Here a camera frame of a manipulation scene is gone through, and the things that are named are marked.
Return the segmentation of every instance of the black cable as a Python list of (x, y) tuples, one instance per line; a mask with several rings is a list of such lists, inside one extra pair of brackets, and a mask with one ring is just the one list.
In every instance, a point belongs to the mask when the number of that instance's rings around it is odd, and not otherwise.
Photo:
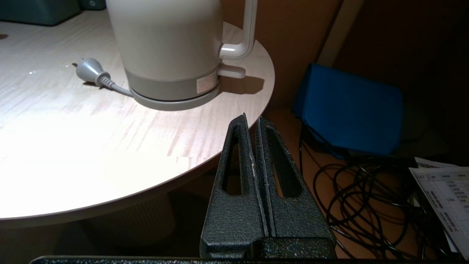
[[(305, 136), (305, 126), (302, 124), (299, 141), (300, 172), (303, 174), (303, 138)], [(321, 139), (330, 149), (334, 147), (327, 142), (314, 129), (309, 131)], [(448, 257), (448, 254), (431, 240), (431, 232), (435, 223), (439, 223), (435, 217), (429, 217), (426, 208), (416, 207), (408, 202), (411, 192), (417, 189), (412, 176), (408, 171), (409, 162), (402, 159), (387, 157), (351, 157), (343, 155), (346, 164), (327, 164), (319, 168), (313, 177), (313, 195), (316, 202), (325, 214), (325, 219), (329, 226), (340, 236), (368, 249), (370, 252), (380, 253), (382, 258), (387, 258), (387, 253), (398, 259), (424, 259), (425, 252), (431, 248), (434, 252), (439, 252), (438, 256)], [(328, 170), (336, 170), (331, 178), (334, 196), (327, 205), (321, 200), (318, 193), (318, 178)], [(378, 174), (389, 172), (396, 175), (399, 180), (398, 189), (393, 189), (383, 181), (378, 179)], [(339, 177), (352, 177), (352, 184), (341, 187), (338, 182)], [(399, 208), (402, 212), (402, 230), (397, 239), (391, 241), (385, 234), (381, 223), (381, 216), (370, 204), (374, 200)], [(338, 203), (341, 217), (333, 215), (334, 204)], [(414, 256), (397, 249), (407, 233), (409, 226), (416, 230), (416, 240), (419, 243), (419, 256)], [(346, 247), (337, 241), (339, 248), (350, 258), (355, 258)]]

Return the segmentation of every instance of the floor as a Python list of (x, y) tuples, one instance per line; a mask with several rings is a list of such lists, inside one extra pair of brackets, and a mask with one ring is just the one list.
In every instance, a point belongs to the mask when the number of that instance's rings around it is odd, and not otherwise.
[[(289, 109), (274, 109), (264, 114), (272, 121), (298, 164), (298, 140), (301, 123)], [(341, 163), (333, 156), (308, 150), (303, 154), (304, 179), (311, 189), (314, 173), (323, 165)], [(165, 241), (145, 248), (117, 248), (106, 244), (94, 235), (82, 222), (63, 225), (36, 227), (19, 230), (0, 230), (0, 264), (28, 263), (42, 255), (127, 255), (127, 256), (188, 256), (198, 257), (198, 245), (215, 171), (211, 171), (169, 194), (176, 219), (175, 232)], [(333, 191), (327, 177), (318, 184), (324, 185), (321, 197), (332, 197)], [(400, 210), (383, 207), (388, 215), (398, 216)], [(399, 224), (384, 223), (385, 232), (398, 234)], [(412, 230), (406, 235), (400, 249), (409, 253), (417, 251)], [(359, 258), (374, 258), (372, 252), (338, 237), (350, 251)], [(338, 258), (347, 256), (336, 249)]]

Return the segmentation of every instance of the table leg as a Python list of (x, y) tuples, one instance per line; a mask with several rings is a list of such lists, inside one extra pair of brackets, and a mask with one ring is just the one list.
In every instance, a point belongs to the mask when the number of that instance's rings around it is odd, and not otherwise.
[(86, 220), (104, 240), (119, 247), (142, 247), (171, 235), (175, 221), (167, 194)]

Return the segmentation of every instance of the power cord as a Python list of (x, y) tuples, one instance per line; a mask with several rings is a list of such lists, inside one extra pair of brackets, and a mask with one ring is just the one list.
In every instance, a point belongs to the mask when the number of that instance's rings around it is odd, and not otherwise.
[(104, 71), (101, 64), (93, 58), (83, 58), (76, 66), (77, 76), (86, 82), (94, 83), (99, 87), (107, 87), (126, 96), (134, 97), (132, 93), (111, 80), (111, 76)]
[[(300, 172), (303, 174), (303, 146), (305, 133), (310, 131), (320, 138), (326, 146), (331, 149), (331, 144), (325, 140), (314, 129), (306, 128), (302, 124), (299, 155)], [(409, 195), (419, 189), (408, 171), (412, 163), (408, 160), (395, 159), (389, 157), (351, 157), (344, 154), (346, 164), (328, 164), (320, 167), (313, 178), (313, 194), (320, 208), (325, 214), (329, 226), (338, 234), (372, 252), (377, 258), (388, 258), (388, 253), (395, 258), (404, 259), (426, 259), (426, 252), (431, 248), (438, 259), (460, 259), (448, 253), (448, 249), (438, 245), (436, 241), (446, 241), (444, 239), (441, 223), (435, 215), (432, 215), (427, 205), (428, 202), (423, 195), (419, 195), (421, 207), (415, 207), (408, 202)], [(324, 188), (317, 185), (318, 178), (327, 171), (335, 170), (331, 177), (334, 196), (326, 203), (321, 200), (318, 189)], [(387, 172), (397, 177), (399, 181), (398, 189), (392, 189), (380, 179), (378, 175)], [(353, 183), (341, 187), (338, 183), (339, 177), (350, 177)], [(385, 203), (399, 208), (403, 218), (400, 219), (403, 227), (397, 239), (392, 241), (383, 231), (382, 215), (376, 210), (373, 204)], [(340, 217), (335, 216), (333, 208), (339, 206)], [(419, 254), (412, 255), (408, 252), (397, 249), (397, 246), (404, 239), (407, 230), (412, 226), (416, 231), (416, 240), (419, 243)], [(355, 258), (347, 248), (337, 241), (337, 245), (350, 258)]]

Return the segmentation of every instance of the label sticker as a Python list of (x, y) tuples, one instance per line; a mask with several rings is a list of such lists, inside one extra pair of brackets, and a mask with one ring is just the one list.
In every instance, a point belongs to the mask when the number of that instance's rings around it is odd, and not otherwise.
[(217, 71), (197, 79), (197, 93), (203, 93), (210, 90), (217, 84)]

